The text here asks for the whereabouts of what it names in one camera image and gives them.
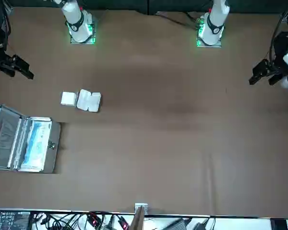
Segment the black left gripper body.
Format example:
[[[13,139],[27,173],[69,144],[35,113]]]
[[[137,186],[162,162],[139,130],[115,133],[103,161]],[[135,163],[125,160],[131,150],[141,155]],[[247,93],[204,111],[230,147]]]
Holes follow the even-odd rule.
[[[280,32],[274,36],[270,44],[270,65],[273,72],[279,71],[282,74],[287,72],[288,67],[283,60],[288,52],[288,32]]]

